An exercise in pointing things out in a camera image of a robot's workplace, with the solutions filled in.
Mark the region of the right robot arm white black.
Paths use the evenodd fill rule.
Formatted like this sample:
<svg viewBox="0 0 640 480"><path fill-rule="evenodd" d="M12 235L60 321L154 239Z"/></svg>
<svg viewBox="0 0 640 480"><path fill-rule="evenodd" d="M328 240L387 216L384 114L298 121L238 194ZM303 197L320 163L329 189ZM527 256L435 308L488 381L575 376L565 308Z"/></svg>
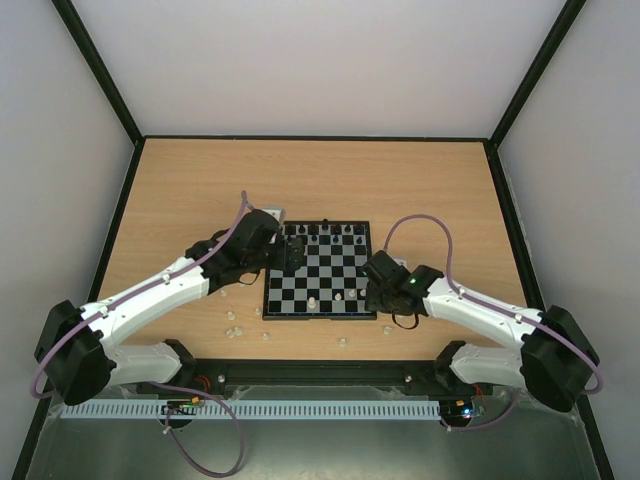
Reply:
<svg viewBox="0 0 640 480"><path fill-rule="evenodd" d="M455 392L474 383L510 386L559 412L570 411L589 393L599 357L567 310L510 305L468 290L437 269L420 265L408 270L385 251L374 254L361 271L368 280L368 309L450 321L496 342L493 348L462 343L447 352L436 367L443 389Z"/></svg>

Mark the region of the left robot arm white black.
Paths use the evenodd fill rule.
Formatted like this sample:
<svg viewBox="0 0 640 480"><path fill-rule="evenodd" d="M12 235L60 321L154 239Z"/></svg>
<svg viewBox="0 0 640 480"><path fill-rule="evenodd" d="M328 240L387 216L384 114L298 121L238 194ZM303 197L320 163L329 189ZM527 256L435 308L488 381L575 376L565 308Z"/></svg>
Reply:
<svg viewBox="0 0 640 480"><path fill-rule="evenodd" d="M175 340L129 345L127 339L170 311L263 270L295 270L304 258L299 240L283 234L281 208L240 212L231 227L196 242L159 273L81 307L65 300L51 308L35 348L37 373L69 406L114 385L178 383L193 359Z"/></svg>

